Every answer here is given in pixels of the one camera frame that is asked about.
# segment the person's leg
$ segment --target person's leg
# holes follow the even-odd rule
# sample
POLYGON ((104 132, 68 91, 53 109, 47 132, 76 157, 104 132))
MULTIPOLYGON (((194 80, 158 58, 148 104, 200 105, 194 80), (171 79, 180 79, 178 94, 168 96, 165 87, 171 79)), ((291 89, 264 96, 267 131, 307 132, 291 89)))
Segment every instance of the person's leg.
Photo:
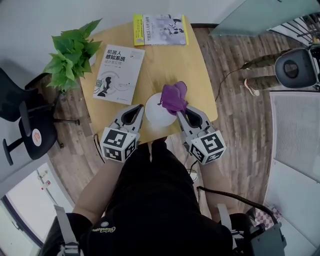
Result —
POLYGON ((290 51, 291 49, 283 50, 276 54, 268 54, 258 58, 254 58, 251 61, 245 63, 245 67, 247 69, 255 69, 255 68, 264 68, 272 66, 276 63, 277 59, 285 54, 286 52, 290 51))
POLYGON ((246 78, 244 80, 244 86, 253 96, 259 96, 259 90, 264 90, 279 85, 280 83, 275 75, 246 78))
POLYGON ((166 138, 157 139, 152 143, 152 166, 156 172, 161 173, 174 182, 193 185, 186 167, 167 149, 166 138))
POLYGON ((116 183, 108 209, 117 205, 121 198, 122 191, 129 186, 144 179, 151 169, 150 152, 148 143, 141 144, 125 161, 119 179, 116 183))

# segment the potted plant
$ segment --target potted plant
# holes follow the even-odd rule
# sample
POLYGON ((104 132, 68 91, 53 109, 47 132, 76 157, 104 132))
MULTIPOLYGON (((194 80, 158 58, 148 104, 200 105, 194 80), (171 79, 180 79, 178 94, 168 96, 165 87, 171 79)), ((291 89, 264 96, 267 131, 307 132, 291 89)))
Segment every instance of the potted plant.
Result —
POLYGON ((84 77, 84 72, 91 72, 89 59, 99 49, 101 41, 89 41, 87 37, 100 21, 95 20, 79 29, 63 31, 61 35, 52 37, 57 53, 50 53, 52 60, 43 71, 52 74, 47 86, 66 92, 78 86, 76 80, 84 77))

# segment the strap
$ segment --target strap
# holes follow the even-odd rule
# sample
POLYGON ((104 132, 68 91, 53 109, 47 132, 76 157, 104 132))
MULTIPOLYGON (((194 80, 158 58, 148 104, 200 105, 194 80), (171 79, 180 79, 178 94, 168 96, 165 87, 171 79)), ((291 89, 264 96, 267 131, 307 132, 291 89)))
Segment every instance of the strap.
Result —
POLYGON ((71 229, 71 225, 69 222, 69 219, 66 215, 65 209, 63 207, 54 206, 54 209, 56 211, 56 216, 58 218, 59 221, 59 225, 60 225, 60 229, 61 229, 61 233, 64 239, 64 243, 67 245, 69 243, 75 243, 78 244, 75 234, 73 233, 72 229, 71 229))
MULTIPOLYGON (((228 213, 227 206, 224 203, 218 203, 216 206, 218 207, 218 210, 219 210, 221 224, 226 226, 230 231, 232 231, 232 224, 231 224, 231 219, 228 213)), ((234 236, 232 236, 232 241, 233 241, 232 249, 234 249, 237 247, 234 236)))

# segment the person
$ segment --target person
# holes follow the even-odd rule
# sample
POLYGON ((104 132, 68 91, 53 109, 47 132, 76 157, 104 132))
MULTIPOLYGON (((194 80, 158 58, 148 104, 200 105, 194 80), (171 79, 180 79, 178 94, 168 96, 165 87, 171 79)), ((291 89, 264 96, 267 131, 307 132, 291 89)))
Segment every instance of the person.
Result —
MULTIPOLYGON (((139 145, 124 164, 106 160, 83 189, 67 217, 85 256, 232 255, 232 235, 219 224, 216 205, 225 204, 232 216, 239 212, 237 201, 206 193, 212 219, 202 215, 193 181, 165 139, 152 143, 152 161, 147 143, 139 145)), ((231 191, 215 161, 200 170, 206 188, 231 191)), ((40 255, 56 256, 63 241, 56 217, 40 255)))
MULTIPOLYGON (((264 67, 272 66, 276 63, 277 59, 280 56, 282 56, 283 54, 287 53, 290 50, 291 49, 287 49, 287 50, 278 52, 276 54, 268 54, 268 55, 255 58, 250 62, 246 62, 244 66, 246 67, 246 69, 264 68, 264 67)), ((253 96, 259 96, 261 90, 281 85, 275 75, 246 78, 244 79, 243 83, 244 83, 244 86, 249 90, 249 92, 253 96)))

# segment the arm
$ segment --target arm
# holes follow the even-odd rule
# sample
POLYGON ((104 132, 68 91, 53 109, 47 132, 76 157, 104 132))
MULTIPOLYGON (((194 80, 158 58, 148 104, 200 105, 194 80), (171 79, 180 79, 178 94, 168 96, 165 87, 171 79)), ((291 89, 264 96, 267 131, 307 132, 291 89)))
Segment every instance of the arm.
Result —
POLYGON ((122 167, 121 162, 107 160, 85 186, 72 212, 85 216, 94 225, 106 210, 122 167))
MULTIPOLYGON (((230 180, 220 172, 219 166, 215 161, 206 165, 200 164, 200 170, 205 188, 232 193, 230 180)), ((205 197, 211 217, 215 222, 220 221, 217 204, 225 204, 229 215, 239 213, 237 200, 234 198, 210 192, 205 192, 205 197)))

